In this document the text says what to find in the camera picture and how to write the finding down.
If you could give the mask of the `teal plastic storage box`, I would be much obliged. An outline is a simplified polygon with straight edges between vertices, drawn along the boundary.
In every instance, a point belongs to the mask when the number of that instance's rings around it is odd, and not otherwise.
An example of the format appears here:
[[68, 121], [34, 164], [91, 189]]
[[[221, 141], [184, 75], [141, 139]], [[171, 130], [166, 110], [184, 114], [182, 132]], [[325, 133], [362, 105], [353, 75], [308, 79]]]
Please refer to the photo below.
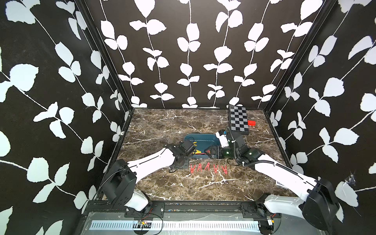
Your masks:
[[184, 140], [193, 141], [196, 150], [202, 152], [201, 155], [193, 155], [196, 159], [219, 159], [220, 140], [215, 134], [191, 133], [185, 136]]

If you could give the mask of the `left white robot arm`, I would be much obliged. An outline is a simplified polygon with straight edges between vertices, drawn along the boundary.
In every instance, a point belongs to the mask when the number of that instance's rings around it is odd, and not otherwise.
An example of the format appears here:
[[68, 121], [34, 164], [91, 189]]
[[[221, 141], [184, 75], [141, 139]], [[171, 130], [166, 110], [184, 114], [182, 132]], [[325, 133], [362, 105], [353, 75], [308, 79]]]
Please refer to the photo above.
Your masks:
[[193, 141], [187, 140], [178, 145], [166, 145], [158, 152], [138, 160], [117, 160], [104, 176], [99, 191], [104, 193], [113, 209], [148, 212], [152, 202], [142, 191], [136, 189], [136, 184], [162, 168], [182, 168], [194, 152]]

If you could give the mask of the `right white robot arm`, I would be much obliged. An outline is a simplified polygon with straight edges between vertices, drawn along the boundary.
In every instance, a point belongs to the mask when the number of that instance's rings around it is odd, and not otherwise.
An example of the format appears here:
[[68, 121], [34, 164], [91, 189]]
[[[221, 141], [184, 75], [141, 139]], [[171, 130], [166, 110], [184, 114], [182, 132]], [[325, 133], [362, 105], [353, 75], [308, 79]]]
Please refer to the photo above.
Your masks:
[[333, 233], [333, 220], [340, 210], [340, 204], [330, 181], [316, 180], [280, 164], [262, 150], [248, 147], [241, 134], [221, 130], [215, 136], [220, 144], [204, 150], [209, 158], [232, 158], [239, 166], [274, 179], [296, 195], [267, 195], [260, 202], [269, 213], [300, 217], [319, 230]]

